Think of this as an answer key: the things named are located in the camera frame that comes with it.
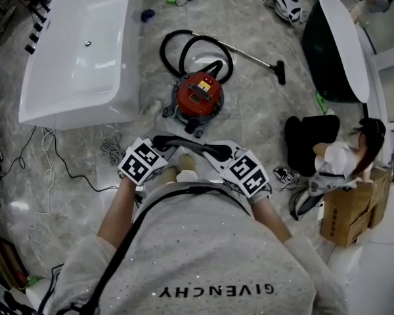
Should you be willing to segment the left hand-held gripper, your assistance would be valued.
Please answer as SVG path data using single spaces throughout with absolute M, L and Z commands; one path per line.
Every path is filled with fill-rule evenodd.
M 167 164 L 176 165 L 184 152 L 175 135 L 156 135 L 152 141 L 137 138 L 126 150 L 118 169 L 137 186 L 142 186 L 157 177 Z

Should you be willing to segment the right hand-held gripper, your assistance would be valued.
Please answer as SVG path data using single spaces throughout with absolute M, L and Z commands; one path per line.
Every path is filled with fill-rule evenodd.
M 251 198 L 267 187 L 269 178 L 262 164 L 251 150 L 242 150 L 235 141 L 216 140 L 204 144 L 203 152 L 231 190 Z

